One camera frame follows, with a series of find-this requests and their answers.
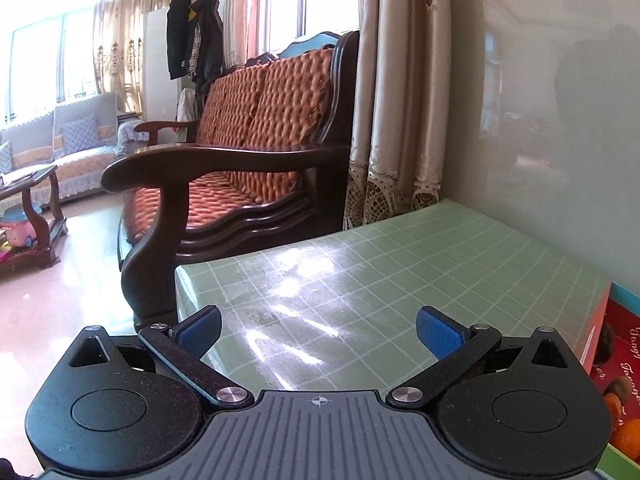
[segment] orange woven cushion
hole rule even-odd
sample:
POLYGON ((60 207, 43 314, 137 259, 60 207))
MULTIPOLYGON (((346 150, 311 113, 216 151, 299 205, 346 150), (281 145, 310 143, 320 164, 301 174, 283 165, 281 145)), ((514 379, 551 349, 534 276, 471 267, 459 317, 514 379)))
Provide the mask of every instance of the orange woven cushion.
MULTIPOLYGON (((127 240, 139 240, 151 227, 158 210, 159 189, 139 188, 125 200, 127 240)), ((243 205, 254 203, 232 186, 222 173, 209 173, 189 184, 187 226, 206 225, 243 205)))
POLYGON ((267 65, 240 68, 211 85, 196 142, 242 146, 264 89, 267 65))
MULTIPOLYGON (((284 147, 314 140, 328 111, 332 54, 332 49, 313 50, 264 65, 264 90, 245 146, 284 147)), ((234 172, 228 178, 257 203, 268 203, 291 192, 298 174, 234 172)))

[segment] grid pattern tablecloth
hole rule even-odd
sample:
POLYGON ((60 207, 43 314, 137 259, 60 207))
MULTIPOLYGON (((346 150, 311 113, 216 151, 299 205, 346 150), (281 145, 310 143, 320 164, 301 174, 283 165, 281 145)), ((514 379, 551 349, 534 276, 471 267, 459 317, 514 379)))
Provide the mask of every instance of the grid pattern tablecloth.
POLYGON ((223 315, 204 362, 250 389, 380 390, 435 361, 415 335, 430 304, 504 335, 557 328, 580 356, 609 283, 591 267, 444 201, 290 246, 176 270, 183 319, 223 315))

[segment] wooden armrest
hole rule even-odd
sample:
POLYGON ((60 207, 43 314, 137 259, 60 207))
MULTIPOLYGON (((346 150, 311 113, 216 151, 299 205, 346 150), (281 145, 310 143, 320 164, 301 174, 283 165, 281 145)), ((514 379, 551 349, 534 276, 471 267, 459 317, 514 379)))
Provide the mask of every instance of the wooden armrest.
POLYGON ((148 132, 149 142, 147 146, 155 146, 158 143, 158 131, 163 128, 191 128, 197 126, 198 121, 147 121, 146 123, 140 123, 135 128, 134 132, 148 132))
POLYGON ((263 150, 202 144, 164 144, 137 150, 102 172, 102 187, 111 192, 135 187, 170 187, 215 171, 286 173, 345 163, 351 147, 305 144, 263 150))

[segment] table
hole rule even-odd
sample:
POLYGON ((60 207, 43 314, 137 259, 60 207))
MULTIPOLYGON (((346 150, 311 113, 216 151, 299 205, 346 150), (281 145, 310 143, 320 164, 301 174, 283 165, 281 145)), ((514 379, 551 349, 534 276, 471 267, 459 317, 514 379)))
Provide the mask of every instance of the table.
POLYGON ((7 186, 0 187, 0 200, 4 200, 10 196, 21 193, 22 207, 25 215, 33 225, 38 238, 36 244, 29 248, 16 248, 12 250, 11 256, 0 264, 0 272, 13 269, 18 264, 34 263, 41 268, 50 267, 57 263, 60 259, 56 256, 54 250, 58 239, 66 235, 66 218, 62 214, 60 207, 60 192, 58 190, 58 178, 56 176, 55 164, 51 164, 45 168, 31 173, 26 178, 21 178, 7 186), (53 213, 53 219, 47 221, 41 215, 36 213, 31 203, 31 188, 39 183, 49 179, 51 185, 50 208, 53 213))
POLYGON ((443 201, 351 231, 176 270, 181 319, 222 311, 203 361, 250 389, 373 388, 436 361, 415 335, 430 304, 504 335, 551 325, 580 356, 609 281, 476 211, 443 201))

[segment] curtain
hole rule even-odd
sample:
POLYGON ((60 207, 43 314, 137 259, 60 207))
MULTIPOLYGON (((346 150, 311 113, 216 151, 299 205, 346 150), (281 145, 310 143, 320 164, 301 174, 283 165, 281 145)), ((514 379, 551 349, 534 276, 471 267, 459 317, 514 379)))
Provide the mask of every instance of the curtain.
POLYGON ((360 0, 344 227, 438 201, 449 114, 449 0, 360 0))
POLYGON ((257 2, 253 0, 225 0, 222 22, 224 29, 225 67, 242 65, 256 55, 255 29, 257 2))
POLYGON ((98 0, 94 61, 98 92, 116 92, 118 110, 141 112, 144 17, 171 0, 98 0))

